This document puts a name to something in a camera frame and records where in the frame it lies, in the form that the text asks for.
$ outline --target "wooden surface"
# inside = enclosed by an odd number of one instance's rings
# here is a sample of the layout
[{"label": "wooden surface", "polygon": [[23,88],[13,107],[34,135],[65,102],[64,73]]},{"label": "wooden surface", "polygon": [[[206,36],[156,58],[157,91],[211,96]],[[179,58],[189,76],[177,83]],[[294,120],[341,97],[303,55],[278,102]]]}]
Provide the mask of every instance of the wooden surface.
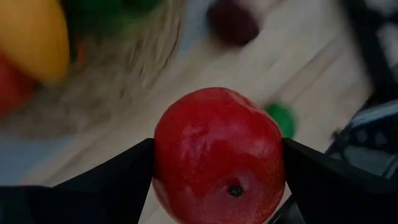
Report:
[{"label": "wooden surface", "polygon": [[[319,151],[364,103],[369,87],[344,18],[332,0],[251,0],[260,36],[244,49],[201,40],[180,55],[123,120],[82,136],[22,181],[54,185],[107,161],[144,138],[165,109],[209,86],[237,90],[264,105],[281,100],[298,118],[296,140]],[[149,192],[140,223],[174,223]]]}]

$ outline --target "red apple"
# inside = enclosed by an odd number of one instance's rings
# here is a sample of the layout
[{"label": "red apple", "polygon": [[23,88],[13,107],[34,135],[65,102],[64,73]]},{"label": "red apple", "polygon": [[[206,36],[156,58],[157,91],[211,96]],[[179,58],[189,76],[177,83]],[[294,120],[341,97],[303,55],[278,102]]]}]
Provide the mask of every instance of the red apple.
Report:
[{"label": "red apple", "polygon": [[179,223],[263,223],[284,193],[282,135],[239,93],[198,90],[157,124],[153,185]]},{"label": "red apple", "polygon": [[0,117],[27,101],[37,82],[22,74],[0,55]]}]

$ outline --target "yellow fruit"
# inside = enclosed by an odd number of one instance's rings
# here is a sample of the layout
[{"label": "yellow fruit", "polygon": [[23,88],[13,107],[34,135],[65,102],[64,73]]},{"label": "yellow fruit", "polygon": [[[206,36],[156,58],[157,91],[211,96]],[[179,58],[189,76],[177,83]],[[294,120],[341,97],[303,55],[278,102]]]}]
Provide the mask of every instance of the yellow fruit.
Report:
[{"label": "yellow fruit", "polygon": [[47,84],[69,67],[67,23],[57,0],[0,0],[0,52]]}]

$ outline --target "wicker basket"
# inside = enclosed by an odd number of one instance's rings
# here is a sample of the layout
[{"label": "wicker basket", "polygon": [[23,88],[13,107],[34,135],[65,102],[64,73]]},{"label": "wicker basket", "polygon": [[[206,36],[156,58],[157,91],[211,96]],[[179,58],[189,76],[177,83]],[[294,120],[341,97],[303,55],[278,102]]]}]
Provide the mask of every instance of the wicker basket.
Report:
[{"label": "wicker basket", "polygon": [[0,134],[50,139],[114,121],[150,91],[178,49],[184,0],[165,0],[143,22],[107,39],[85,40],[84,68],[61,86],[43,89],[1,121]]}]

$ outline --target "wooden table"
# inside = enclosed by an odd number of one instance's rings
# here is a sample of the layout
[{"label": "wooden table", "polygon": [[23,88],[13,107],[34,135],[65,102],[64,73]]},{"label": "wooden table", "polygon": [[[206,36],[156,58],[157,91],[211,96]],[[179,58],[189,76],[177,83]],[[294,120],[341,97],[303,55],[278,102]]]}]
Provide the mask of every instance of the wooden table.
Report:
[{"label": "wooden table", "polygon": [[[197,42],[142,96],[133,115],[72,142],[22,182],[55,185],[107,161],[152,137],[168,105],[209,86],[232,88],[260,105],[274,100],[290,105],[298,118],[295,139],[324,152],[332,132],[344,127],[369,96],[344,16],[332,0],[248,2],[262,21],[252,44],[228,50],[209,38]],[[282,202],[288,196],[287,190]],[[174,223],[152,190],[140,223]]]}]

